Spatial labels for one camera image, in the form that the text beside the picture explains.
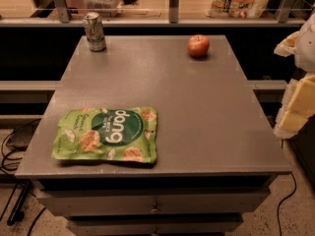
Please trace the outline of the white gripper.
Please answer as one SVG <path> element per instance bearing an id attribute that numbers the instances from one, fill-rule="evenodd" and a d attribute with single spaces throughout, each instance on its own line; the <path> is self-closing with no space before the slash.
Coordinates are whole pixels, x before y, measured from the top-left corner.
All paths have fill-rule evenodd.
<path id="1" fill-rule="evenodd" d="M 281 41 L 274 53 L 287 57 L 294 55 L 295 66 L 307 73 L 315 72 L 315 14 L 301 27 Z M 315 114 L 315 74 L 291 79 L 283 94 L 274 134 L 280 139 L 297 135 L 308 119 Z"/>

